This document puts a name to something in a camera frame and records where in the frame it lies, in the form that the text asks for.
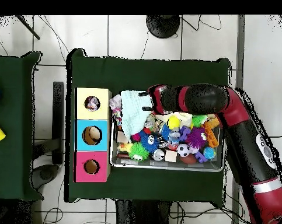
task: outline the black tripod base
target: black tripod base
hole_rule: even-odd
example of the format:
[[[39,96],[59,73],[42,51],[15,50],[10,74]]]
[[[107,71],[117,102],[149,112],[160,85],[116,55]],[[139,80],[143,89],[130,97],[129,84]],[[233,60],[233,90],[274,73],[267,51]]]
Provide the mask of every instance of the black tripod base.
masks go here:
[[[146,18],[147,28],[156,38],[165,39],[172,37],[180,25],[179,15],[161,16],[148,15]]]

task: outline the table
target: table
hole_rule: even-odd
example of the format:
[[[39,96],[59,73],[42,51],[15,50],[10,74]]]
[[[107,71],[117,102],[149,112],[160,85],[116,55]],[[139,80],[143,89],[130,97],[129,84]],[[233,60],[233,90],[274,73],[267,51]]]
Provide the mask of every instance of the table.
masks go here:
[[[127,200],[208,201],[222,206],[224,171],[174,171],[112,167],[106,183],[74,183],[74,89],[108,88],[113,96],[121,90],[146,90],[152,85],[194,83],[228,85],[228,59],[211,61],[130,60],[115,57],[88,58],[83,49],[67,56],[67,114],[65,147],[65,194],[76,198]]]

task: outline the green spiky ball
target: green spiky ball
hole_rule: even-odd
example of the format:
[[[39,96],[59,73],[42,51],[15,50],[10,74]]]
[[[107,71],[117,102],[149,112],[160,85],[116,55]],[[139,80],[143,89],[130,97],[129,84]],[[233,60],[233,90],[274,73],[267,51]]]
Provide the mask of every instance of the green spiky ball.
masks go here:
[[[195,127],[201,128],[201,125],[208,119],[207,115],[193,115],[192,122]]]

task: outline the light blue cloth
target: light blue cloth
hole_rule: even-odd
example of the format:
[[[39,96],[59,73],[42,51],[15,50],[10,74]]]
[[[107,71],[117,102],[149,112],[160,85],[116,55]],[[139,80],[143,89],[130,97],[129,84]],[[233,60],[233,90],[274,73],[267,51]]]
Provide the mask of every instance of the light blue cloth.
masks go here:
[[[144,91],[122,91],[122,129],[131,142],[130,136],[139,133],[146,122],[146,118],[151,113],[144,111],[142,107],[152,107],[150,95],[139,96]]]

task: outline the dark green tablecloth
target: dark green tablecloth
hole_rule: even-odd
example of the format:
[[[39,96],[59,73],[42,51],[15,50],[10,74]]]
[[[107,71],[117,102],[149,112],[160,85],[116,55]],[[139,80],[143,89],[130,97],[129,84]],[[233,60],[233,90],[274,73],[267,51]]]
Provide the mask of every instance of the dark green tablecloth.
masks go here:
[[[40,58],[0,56],[0,198],[38,200],[30,184],[32,161],[32,72]]]
[[[82,49],[72,50],[67,57],[66,121],[70,126],[66,129],[66,139],[70,138],[70,146],[66,144],[66,154],[69,156],[66,156],[65,184],[69,183],[69,187],[65,188],[65,199],[213,201],[221,206],[223,171],[212,173],[112,167],[106,183],[74,183],[74,88],[108,88],[116,95],[121,90],[146,90],[159,83],[227,85],[229,66],[227,59],[210,62],[88,58],[84,57]]]

